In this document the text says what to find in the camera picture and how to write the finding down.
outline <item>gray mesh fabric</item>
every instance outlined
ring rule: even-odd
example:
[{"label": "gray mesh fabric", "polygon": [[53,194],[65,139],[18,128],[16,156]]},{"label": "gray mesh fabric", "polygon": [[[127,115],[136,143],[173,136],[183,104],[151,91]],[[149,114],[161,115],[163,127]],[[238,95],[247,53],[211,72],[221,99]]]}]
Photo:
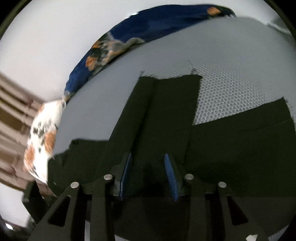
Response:
[{"label": "gray mesh fabric", "polygon": [[86,83],[64,111],[54,154],[73,139],[108,139],[140,75],[203,76],[193,124],[283,96],[295,120],[295,64],[294,48],[254,19],[204,21],[129,51]]}]

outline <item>light fixture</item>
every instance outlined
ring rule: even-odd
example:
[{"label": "light fixture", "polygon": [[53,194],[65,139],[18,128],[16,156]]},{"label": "light fixture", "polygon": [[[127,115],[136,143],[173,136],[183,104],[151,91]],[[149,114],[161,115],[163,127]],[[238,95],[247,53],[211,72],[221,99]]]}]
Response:
[{"label": "light fixture", "polygon": [[6,223],[6,226],[7,226],[9,229],[13,230],[13,227],[12,227],[10,224]]}]

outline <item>orange flower print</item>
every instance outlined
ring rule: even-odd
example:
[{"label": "orange flower print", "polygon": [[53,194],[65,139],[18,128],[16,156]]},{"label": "orange flower print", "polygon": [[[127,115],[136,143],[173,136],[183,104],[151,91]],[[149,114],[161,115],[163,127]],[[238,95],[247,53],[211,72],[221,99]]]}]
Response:
[{"label": "orange flower print", "polygon": [[44,110],[44,104],[38,109],[37,114],[39,114],[42,110]]},{"label": "orange flower print", "polygon": [[221,11],[218,9],[218,8],[215,8],[215,7],[210,7],[208,10],[207,10],[207,13],[211,16],[214,16],[214,15],[217,15],[219,13],[221,13]]},{"label": "orange flower print", "polygon": [[87,57],[85,66],[89,69],[89,71],[92,71],[96,68],[97,60],[98,60],[97,57],[91,57],[91,56]]},{"label": "orange flower print", "polygon": [[101,45],[100,45],[100,41],[99,41],[99,40],[97,40],[97,41],[93,44],[93,46],[92,46],[93,49],[100,48],[100,47],[101,47]]},{"label": "orange flower print", "polygon": [[56,131],[49,131],[45,134],[45,137],[44,137],[45,151],[51,155],[52,155],[52,150],[54,148],[56,133],[57,133]]},{"label": "orange flower print", "polygon": [[23,169],[25,171],[30,171],[31,169],[33,169],[33,162],[35,159],[35,149],[33,147],[33,145],[29,145],[25,151],[25,155],[24,155],[24,167]]},{"label": "orange flower print", "polygon": [[103,66],[106,65],[106,64],[109,63],[113,58],[115,58],[116,56],[118,56],[118,55],[124,53],[125,51],[126,51],[126,49],[122,49],[122,50],[119,50],[119,51],[116,51],[116,52],[110,50],[110,51],[107,53],[106,57],[103,58],[103,60],[102,60],[102,65],[103,65]]}]

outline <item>black bracket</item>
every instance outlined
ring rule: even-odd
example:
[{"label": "black bracket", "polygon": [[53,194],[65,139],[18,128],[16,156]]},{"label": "black bracket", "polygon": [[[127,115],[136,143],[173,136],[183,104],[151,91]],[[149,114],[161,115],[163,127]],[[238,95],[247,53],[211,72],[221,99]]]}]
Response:
[{"label": "black bracket", "polygon": [[125,184],[129,178],[132,156],[125,153],[122,162],[111,173],[94,183],[70,184],[52,207],[45,209],[45,201],[36,182],[29,183],[23,203],[29,213],[39,220],[28,241],[82,241],[85,232],[85,214],[89,195],[92,196],[90,239],[92,241],[115,241],[111,198],[124,198]]},{"label": "black bracket", "polygon": [[222,209],[221,219],[216,222],[219,225],[216,228],[222,229],[220,240],[246,240],[249,235],[256,235],[256,241],[268,241],[263,230],[226,183],[221,182],[214,186],[202,182],[191,174],[185,175],[182,179],[180,173],[183,170],[178,168],[171,154],[165,155],[164,163],[175,201],[181,196],[190,195],[189,228],[185,240],[207,240],[206,195],[217,194],[219,202],[216,205],[221,206]]}]

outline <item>blue gripper pad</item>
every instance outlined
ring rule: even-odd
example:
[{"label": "blue gripper pad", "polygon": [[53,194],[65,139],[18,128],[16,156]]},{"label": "blue gripper pad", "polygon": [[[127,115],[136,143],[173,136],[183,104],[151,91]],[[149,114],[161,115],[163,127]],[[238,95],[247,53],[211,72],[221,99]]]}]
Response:
[{"label": "blue gripper pad", "polygon": [[131,153],[129,153],[127,161],[126,161],[126,165],[124,167],[122,177],[121,177],[121,180],[120,180],[120,193],[119,193],[119,196],[120,196],[121,200],[123,200],[124,194],[126,192],[126,186],[127,186],[127,182],[128,182],[128,178],[129,178],[130,170],[131,170],[131,165],[130,165],[131,163],[132,163],[132,155],[131,155]]},{"label": "blue gripper pad", "polygon": [[176,167],[175,161],[171,155],[165,154],[164,157],[165,171],[168,177],[168,182],[170,185],[170,192],[175,202],[178,201],[180,196],[180,188],[182,187],[182,178]]}]

